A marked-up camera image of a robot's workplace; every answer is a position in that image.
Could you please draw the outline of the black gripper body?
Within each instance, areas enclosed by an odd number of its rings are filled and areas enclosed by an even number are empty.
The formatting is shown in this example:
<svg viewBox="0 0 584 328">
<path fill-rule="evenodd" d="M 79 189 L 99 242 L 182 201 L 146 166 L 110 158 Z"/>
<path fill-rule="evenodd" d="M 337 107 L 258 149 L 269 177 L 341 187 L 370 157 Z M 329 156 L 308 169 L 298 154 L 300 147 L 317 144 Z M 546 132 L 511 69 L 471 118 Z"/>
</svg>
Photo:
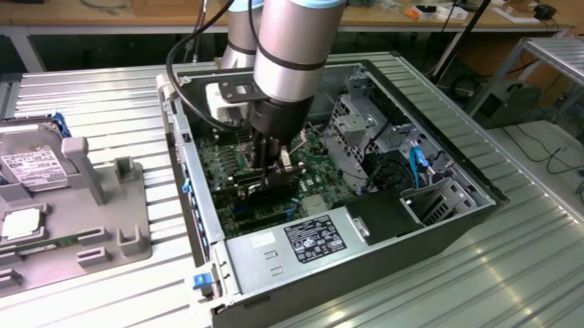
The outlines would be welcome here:
<svg viewBox="0 0 584 328">
<path fill-rule="evenodd" d="M 254 101 L 249 114 L 253 128 L 262 136 L 289 143 L 304 128 L 313 101 L 314 96 L 296 102 L 274 98 Z"/>
</svg>

